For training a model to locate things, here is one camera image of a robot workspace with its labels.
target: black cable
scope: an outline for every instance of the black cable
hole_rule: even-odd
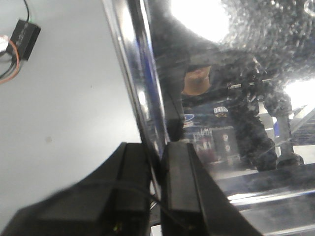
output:
[[[77,194],[77,193],[79,194],[80,191],[82,191],[82,189],[95,188],[95,187],[113,187],[116,189],[123,189],[123,190],[137,192],[138,194],[141,194],[145,198],[151,199],[152,201],[156,202],[160,206],[161,210],[170,219],[172,219],[179,226],[183,227],[183,229],[188,230],[188,226],[186,226],[186,224],[182,220],[180,220],[177,215],[175,215],[170,210],[168,210],[167,207],[159,199],[151,195],[147,189],[128,181],[104,180],[104,181],[78,183],[69,189],[63,190],[55,194],[51,198],[48,198],[47,200],[43,201],[43,203],[45,203],[46,206],[49,206],[50,204],[53,204],[53,202],[56,202],[59,199],[62,199],[63,197],[68,196],[69,194]]]
[[[174,215],[174,213],[169,211],[167,209],[167,207],[159,199],[157,199],[155,196],[151,195],[148,190],[146,190],[143,187],[141,187],[137,184],[134,184],[132,182],[121,181],[121,180],[105,180],[105,181],[93,181],[91,183],[79,183],[76,185],[76,187],[78,187],[78,188],[80,188],[80,187],[84,187],[84,188],[97,187],[97,186],[99,186],[99,187],[111,186],[111,187],[117,188],[117,189],[123,189],[123,190],[129,190],[129,191],[137,192],[137,193],[141,194],[142,196],[156,202],[160,206],[161,210],[168,217],[170,217],[176,224],[180,225],[181,227],[183,227],[186,230],[188,229],[188,227],[184,224],[184,222],[182,222],[180,219],[178,219],[178,217],[176,215]]]
[[[28,17],[27,17],[27,19],[26,19],[26,21],[28,22],[28,21],[30,20],[30,9],[29,9],[29,5],[28,5],[28,3],[26,2],[26,0],[23,0],[23,1],[24,1],[26,10],[28,11]]]
[[[7,76],[7,74],[12,73],[11,70],[15,67],[16,61],[12,61],[10,67],[0,75],[0,80]]]

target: logo on shirt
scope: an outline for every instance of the logo on shirt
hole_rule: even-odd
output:
[[[184,127],[183,128],[193,126],[192,119],[195,117],[195,115],[194,114],[185,114],[184,117],[185,117],[185,121],[184,121]]]
[[[213,109],[213,111],[216,113],[219,113],[219,112],[228,112],[228,109],[226,107],[216,107]]]
[[[217,118],[227,117],[228,109],[226,107],[216,107],[213,109]]]

